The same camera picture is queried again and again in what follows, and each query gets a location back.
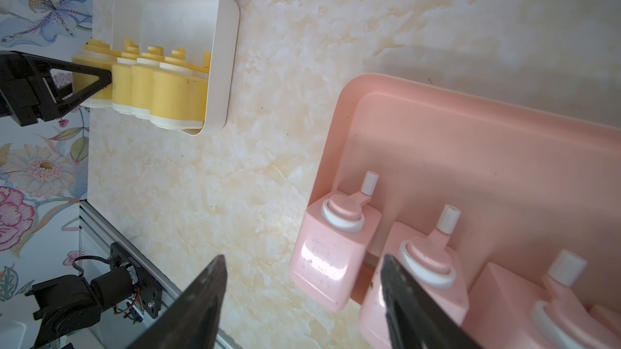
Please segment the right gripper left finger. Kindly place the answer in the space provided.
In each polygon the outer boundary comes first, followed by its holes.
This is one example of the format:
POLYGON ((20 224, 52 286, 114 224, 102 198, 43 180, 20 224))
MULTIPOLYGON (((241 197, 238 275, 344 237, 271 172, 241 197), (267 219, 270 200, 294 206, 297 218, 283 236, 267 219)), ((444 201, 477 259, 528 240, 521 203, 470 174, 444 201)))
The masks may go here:
POLYGON ((217 255, 166 313, 129 347, 214 348, 226 285, 226 259, 217 255))

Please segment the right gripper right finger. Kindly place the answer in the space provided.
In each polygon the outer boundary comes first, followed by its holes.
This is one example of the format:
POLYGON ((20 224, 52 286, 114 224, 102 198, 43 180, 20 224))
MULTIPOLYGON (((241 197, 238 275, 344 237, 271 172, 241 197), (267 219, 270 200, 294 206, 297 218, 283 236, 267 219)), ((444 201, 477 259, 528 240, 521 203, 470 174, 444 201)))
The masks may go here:
POLYGON ((393 348, 480 346, 437 305, 395 256, 384 256, 380 277, 393 348))

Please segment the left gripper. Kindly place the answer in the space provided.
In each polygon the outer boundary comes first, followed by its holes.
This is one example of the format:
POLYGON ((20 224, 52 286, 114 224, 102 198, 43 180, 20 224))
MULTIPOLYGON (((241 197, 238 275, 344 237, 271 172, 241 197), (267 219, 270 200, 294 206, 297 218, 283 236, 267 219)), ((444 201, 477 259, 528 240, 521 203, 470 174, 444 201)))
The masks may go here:
POLYGON ((112 62, 1 51, 1 117, 19 126, 59 119, 113 83, 112 62))

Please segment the yellow sharpener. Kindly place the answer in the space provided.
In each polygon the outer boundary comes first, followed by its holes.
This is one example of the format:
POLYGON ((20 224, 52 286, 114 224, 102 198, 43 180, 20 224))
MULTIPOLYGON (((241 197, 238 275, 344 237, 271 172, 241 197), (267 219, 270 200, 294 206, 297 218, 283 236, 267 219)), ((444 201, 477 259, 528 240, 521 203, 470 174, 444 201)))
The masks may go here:
POLYGON ((130 112, 139 119, 150 119, 154 73, 163 61, 162 47, 148 47, 132 67, 130 112))
MULTIPOLYGON (((115 51, 111 47, 94 38, 89 38, 86 44, 82 45, 82 49, 72 57, 72 62, 96 69, 112 70, 112 65, 116 64, 117 58, 121 56, 120 51, 115 51)), ((99 78, 93 75, 82 73, 73 73, 74 93, 87 88, 89 85, 97 82, 99 78)), ((94 94, 82 103, 82 106, 89 108, 108 108, 113 105, 112 102, 113 86, 108 85, 103 90, 94 94)))
POLYGON ((139 46, 135 45, 131 39, 126 39, 124 51, 117 58, 116 64, 112 65, 113 109, 123 115, 132 114, 132 106, 130 106, 132 67, 137 64, 139 53, 139 46))
POLYGON ((200 130, 205 123, 211 53, 201 64, 186 61, 183 48, 164 58, 153 74, 149 120, 168 130, 200 130))

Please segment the pink sharpener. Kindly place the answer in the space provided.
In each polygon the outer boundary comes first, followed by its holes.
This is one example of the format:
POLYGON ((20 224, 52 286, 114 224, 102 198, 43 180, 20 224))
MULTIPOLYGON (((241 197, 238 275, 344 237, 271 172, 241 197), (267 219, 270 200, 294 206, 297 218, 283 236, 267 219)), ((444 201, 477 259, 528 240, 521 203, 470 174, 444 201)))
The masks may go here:
POLYGON ((601 305, 594 305, 590 309, 590 316, 605 326, 616 337, 621 338, 621 316, 619 313, 608 310, 601 305))
POLYGON ((382 214, 370 206, 378 174, 366 173, 359 191, 333 191, 304 213, 289 264, 292 281, 324 308, 339 312, 348 303, 366 250, 382 214))
POLYGON ((459 255, 447 245, 460 215, 457 208, 446 205, 428 235, 399 222, 393 224, 358 316, 362 336, 371 347, 391 347, 380 277, 386 255, 395 256, 440 308, 457 325, 463 324, 469 310, 467 285, 459 255))
POLYGON ((572 290, 586 266, 584 258, 561 250, 539 286, 487 264, 469 292, 463 330, 483 348, 619 348, 620 337, 572 290))

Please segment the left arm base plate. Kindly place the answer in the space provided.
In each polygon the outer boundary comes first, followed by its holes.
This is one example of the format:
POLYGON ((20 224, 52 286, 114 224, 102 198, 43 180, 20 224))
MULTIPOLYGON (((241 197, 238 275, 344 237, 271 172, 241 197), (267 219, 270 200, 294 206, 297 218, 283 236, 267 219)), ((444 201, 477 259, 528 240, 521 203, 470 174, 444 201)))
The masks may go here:
POLYGON ((155 276, 119 242, 111 244, 112 267, 124 267, 132 277, 135 305, 155 319, 163 306, 163 286, 155 276))

